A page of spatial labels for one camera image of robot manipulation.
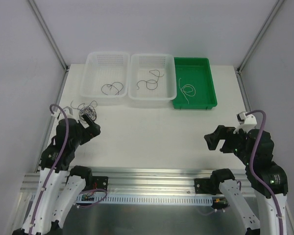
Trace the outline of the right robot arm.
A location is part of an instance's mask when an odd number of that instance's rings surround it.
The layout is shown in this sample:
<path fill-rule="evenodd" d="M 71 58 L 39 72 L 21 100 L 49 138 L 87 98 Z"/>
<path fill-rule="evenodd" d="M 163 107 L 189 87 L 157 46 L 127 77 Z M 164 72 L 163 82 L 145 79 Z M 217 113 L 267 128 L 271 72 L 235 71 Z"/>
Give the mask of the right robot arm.
<path fill-rule="evenodd" d="M 245 174 L 257 199 L 259 217 L 252 212 L 228 168 L 212 172 L 208 183 L 203 186 L 205 193 L 224 195 L 244 235 L 287 234 L 288 179 L 284 169 L 273 161 L 274 142 L 270 133 L 263 127 L 245 131 L 219 125 L 204 139 L 211 151 L 216 150 L 223 140 L 220 151 L 234 154 L 245 165 Z"/>

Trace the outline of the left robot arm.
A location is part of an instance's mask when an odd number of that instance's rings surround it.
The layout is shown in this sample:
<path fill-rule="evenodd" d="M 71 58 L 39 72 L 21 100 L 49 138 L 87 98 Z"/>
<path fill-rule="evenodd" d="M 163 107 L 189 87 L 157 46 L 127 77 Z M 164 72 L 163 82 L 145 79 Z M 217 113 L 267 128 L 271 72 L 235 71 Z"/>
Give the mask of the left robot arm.
<path fill-rule="evenodd" d="M 43 151 L 40 161 L 39 185 L 23 225 L 15 235 L 60 235 L 77 196 L 93 187 L 90 168 L 69 168 L 77 148 L 100 134 L 100 126 L 87 114 L 82 123 L 71 115 L 64 115 L 56 127 L 56 135 Z"/>

